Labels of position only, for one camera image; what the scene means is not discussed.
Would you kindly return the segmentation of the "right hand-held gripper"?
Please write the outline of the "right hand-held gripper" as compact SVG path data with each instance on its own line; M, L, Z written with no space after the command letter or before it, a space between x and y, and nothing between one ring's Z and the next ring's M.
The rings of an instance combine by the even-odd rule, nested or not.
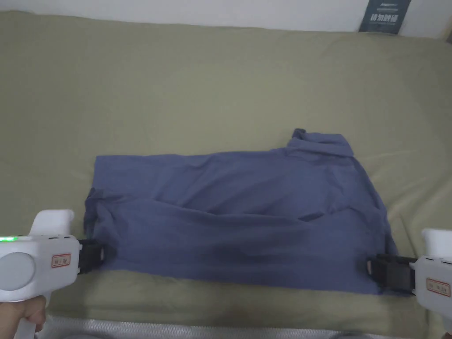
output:
M367 272L377 285L416 296L418 304L442 318L452 332L452 232L424 229L426 254L415 258L377 255L368 259Z

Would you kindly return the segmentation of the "person's left hand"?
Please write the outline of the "person's left hand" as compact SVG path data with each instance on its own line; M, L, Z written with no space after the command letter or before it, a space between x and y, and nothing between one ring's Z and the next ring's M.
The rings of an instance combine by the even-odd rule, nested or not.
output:
M0 304L0 337L12 339L22 319L36 326L35 332L40 332L46 322L46 299L37 296L20 302Z

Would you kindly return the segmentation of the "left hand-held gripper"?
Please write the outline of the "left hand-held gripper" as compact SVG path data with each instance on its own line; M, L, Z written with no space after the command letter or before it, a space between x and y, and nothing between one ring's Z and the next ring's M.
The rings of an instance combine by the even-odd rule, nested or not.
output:
M0 301L17 303L51 294L73 284L78 275L99 270L117 255L95 239L71 234L72 210L39 212L25 236L0 238Z

